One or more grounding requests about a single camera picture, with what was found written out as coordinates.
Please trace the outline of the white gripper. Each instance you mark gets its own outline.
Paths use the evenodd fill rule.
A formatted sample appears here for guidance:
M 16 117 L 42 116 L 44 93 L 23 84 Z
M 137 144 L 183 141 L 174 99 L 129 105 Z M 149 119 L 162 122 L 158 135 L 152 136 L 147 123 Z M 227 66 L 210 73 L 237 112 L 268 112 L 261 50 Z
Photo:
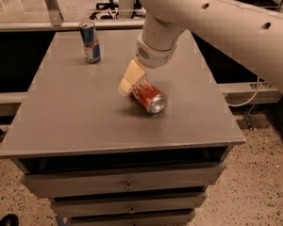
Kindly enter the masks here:
M 146 76 L 145 67 L 155 69 L 165 65 L 173 56 L 176 44 L 172 45 L 169 50 L 159 51 L 149 47 L 138 36 L 136 44 L 136 56 L 138 59 L 131 60 L 125 70 L 124 77 L 118 87 L 122 96 L 127 96 Z

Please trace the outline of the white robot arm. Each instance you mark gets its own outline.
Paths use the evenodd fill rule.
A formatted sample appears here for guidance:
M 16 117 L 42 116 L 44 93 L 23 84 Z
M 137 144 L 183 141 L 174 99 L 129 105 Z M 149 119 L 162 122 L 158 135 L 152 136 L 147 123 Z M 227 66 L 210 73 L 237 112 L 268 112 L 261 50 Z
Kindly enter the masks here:
M 189 30 L 283 93 L 283 13 L 234 0 L 140 0 L 146 10 L 137 59 L 119 92 L 126 96 L 147 68 L 164 65 Z

